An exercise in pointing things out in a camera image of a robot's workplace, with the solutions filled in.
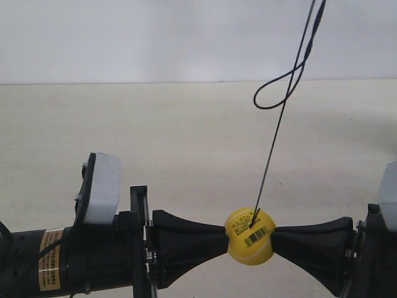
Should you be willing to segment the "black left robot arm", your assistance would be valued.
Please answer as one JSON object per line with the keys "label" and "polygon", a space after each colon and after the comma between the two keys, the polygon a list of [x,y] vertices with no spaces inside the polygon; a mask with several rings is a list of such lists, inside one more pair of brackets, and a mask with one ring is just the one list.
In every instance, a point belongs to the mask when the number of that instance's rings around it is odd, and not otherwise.
{"label": "black left robot arm", "polygon": [[25,232],[1,228],[2,297],[75,297],[131,287],[156,297],[191,269],[227,252],[225,228],[148,212],[146,186],[109,225]]}

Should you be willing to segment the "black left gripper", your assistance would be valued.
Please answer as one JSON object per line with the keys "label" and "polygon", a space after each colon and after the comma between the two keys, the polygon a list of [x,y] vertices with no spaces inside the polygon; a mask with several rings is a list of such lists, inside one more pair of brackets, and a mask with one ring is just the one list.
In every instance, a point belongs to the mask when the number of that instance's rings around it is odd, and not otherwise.
{"label": "black left gripper", "polygon": [[158,281],[150,265],[147,186],[130,188],[130,210],[110,225],[78,225],[64,229],[60,246],[62,296],[132,287],[133,297],[157,297],[191,269],[227,252],[229,238],[219,225],[199,223],[154,210],[153,233],[158,254]]}

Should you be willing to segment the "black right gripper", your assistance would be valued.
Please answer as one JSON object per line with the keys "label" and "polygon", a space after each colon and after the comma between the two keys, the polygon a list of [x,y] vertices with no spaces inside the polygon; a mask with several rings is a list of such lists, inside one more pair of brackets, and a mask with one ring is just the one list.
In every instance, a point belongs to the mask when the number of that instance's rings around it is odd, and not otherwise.
{"label": "black right gripper", "polygon": [[335,297],[395,298],[396,232],[387,229],[378,204],[368,205],[358,232],[361,242],[345,286],[346,249],[354,237],[351,217],[277,227],[272,233],[272,248],[313,276]]}

